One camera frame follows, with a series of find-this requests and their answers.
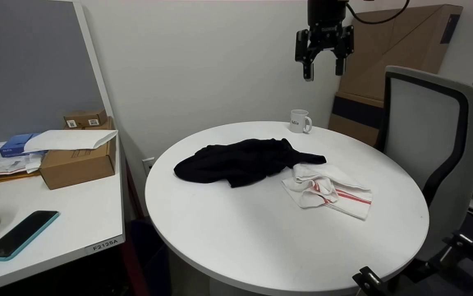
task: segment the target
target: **smartphone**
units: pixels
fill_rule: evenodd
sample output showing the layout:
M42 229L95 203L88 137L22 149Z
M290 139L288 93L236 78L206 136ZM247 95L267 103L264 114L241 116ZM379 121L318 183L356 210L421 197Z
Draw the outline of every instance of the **smartphone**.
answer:
M0 238L0 261L14 257L29 241L32 241L47 224L57 210L36 210Z

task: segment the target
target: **mug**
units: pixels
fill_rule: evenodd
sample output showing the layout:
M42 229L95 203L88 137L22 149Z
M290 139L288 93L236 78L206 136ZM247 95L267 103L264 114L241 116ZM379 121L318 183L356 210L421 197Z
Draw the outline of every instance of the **mug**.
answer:
M313 121L308 116L308 111L303 108L290 109L288 119L290 119L288 129L293 132L308 132L313 126Z

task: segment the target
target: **black cloth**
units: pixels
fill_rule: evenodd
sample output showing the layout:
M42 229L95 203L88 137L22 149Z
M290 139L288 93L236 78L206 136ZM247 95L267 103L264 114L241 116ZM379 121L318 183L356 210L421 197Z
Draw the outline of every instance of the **black cloth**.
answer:
M192 182L226 178L231 187L247 185L297 162L325 162L320 154L295 150L282 139L244 139L233 144L210 144L180 160L174 172Z

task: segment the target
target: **office chair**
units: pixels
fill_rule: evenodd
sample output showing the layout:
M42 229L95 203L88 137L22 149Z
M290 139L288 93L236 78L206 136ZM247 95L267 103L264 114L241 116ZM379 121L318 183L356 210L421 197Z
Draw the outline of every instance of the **office chair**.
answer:
M430 211L428 259L463 223L473 195L473 85L389 65L376 147L418 183Z

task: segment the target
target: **desk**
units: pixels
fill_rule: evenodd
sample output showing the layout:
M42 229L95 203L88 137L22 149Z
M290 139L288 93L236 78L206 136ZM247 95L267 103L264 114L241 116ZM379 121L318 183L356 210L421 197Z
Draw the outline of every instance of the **desk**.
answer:
M174 165L205 144L287 137L323 154L372 190L366 221L331 208L298 208L280 173L231 188L226 180L195 183ZM261 294L346 290L361 266L385 277L421 246L428 210L417 183L394 160L344 134L316 127L290 132L284 121L215 126L170 146L146 180L149 215L170 249L201 272Z
M116 172L109 177L55 190L40 177L0 182L0 236L32 210L60 213L17 256L0 261L0 285L124 241L118 149Z

